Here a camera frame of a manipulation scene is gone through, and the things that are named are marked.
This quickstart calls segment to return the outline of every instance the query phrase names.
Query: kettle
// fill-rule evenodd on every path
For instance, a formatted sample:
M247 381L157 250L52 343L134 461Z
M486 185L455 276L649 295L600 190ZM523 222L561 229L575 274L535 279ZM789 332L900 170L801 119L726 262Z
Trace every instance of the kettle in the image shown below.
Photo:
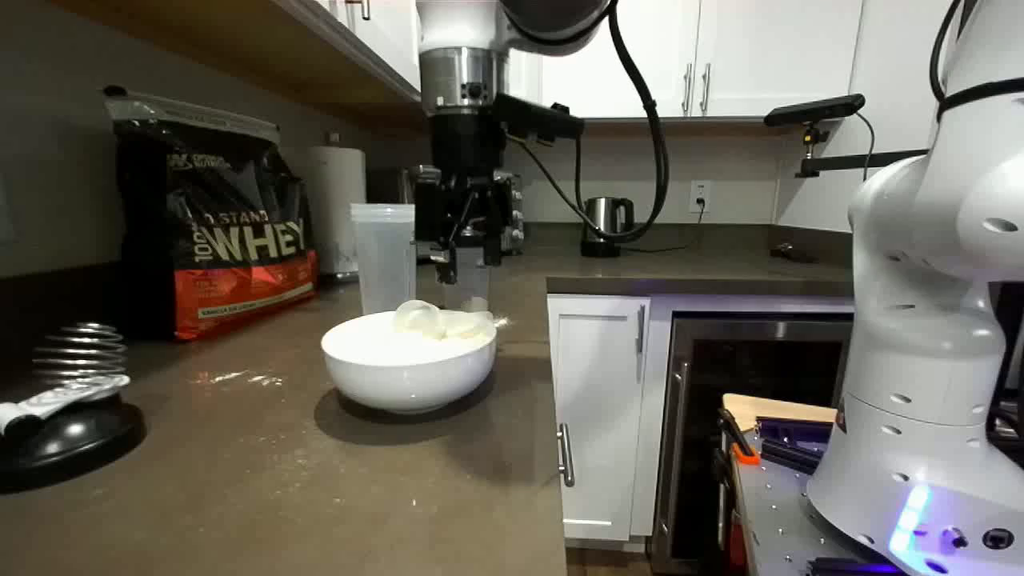
M583 204L586 218L601 230L601 235L626 235L635 229L635 203L630 198L616 198L616 197L600 197ZM583 240L580 253L583 258L600 258L612 261L620 258L620 248L609 237L601 237L583 224Z

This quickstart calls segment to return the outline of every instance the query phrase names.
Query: clear plastic cup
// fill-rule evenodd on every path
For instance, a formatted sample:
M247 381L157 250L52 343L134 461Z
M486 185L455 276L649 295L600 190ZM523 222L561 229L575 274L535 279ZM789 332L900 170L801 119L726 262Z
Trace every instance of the clear plastic cup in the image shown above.
M361 313L415 298L413 204L353 204Z

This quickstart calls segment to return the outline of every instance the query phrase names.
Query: white bowl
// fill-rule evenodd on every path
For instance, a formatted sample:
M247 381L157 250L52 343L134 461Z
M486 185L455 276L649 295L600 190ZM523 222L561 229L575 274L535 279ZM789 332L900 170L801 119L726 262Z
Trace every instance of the white bowl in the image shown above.
M431 336L398 328L389 312L326 330L319 348L344 397L383 414L431 414L485 383L495 359L495 328Z

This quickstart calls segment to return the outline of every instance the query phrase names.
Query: paper towel roll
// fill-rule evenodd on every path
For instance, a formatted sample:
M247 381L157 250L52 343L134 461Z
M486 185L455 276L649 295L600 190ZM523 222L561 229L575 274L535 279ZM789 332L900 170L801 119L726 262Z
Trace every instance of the paper towel roll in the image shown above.
M365 203L365 154L360 148L284 148L281 157L300 176L310 198L319 276L353 279L353 204Z

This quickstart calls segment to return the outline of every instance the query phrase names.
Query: black lid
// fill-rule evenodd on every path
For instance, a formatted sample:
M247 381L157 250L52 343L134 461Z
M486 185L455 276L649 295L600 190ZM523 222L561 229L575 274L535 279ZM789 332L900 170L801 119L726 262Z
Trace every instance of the black lid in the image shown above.
M95 471L127 456L148 435L137 407L120 397L73 404L40 429L0 435L0 492L34 489Z

